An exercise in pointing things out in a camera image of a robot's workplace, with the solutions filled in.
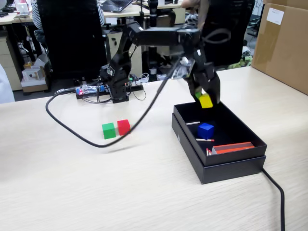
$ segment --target red cube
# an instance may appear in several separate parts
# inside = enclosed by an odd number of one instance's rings
[[[118,121],[117,128],[120,136],[125,135],[130,130],[129,121],[127,119]]]

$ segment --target label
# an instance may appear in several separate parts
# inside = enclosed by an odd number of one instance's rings
[[[281,25],[283,14],[284,14],[283,11],[270,8],[269,14],[266,20],[269,22],[275,23],[277,25]]]

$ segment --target red rectangular block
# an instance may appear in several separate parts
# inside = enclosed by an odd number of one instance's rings
[[[223,154],[229,152],[235,152],[245,149],[254,148],[254,145],[251,142],[245,143],[233,143],[221,146],[214,146],[212,149],[212,154]]]
[[[130,130],[129,121],[127,119],[118,121],[117,128],[120,136],[125,135]]]

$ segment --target robotic arm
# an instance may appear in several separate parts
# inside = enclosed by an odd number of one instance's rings
[[[128,24],[117,53],[109,65],[101,68],[103,84],[110,87],[114,103],[128,100],[125,84],[131,70],[129,49],[136,46],[175,46],[184,49],[183,57],[175,64],[171,79],[184,78],[191,95],[203,108],[220,102],[220,80],[212,63],[207,63],[204,49],[200,46],[200,31],[195,28],[153,27],[143,30],[136,22]]]

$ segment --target black chair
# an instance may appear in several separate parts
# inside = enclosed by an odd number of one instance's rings
[[[255,0],[209,0],[201,39],[207,61],[215,66],[238,63]]]
[[[55,78],[97,78],[107,64],[96,0],[38,0]]]

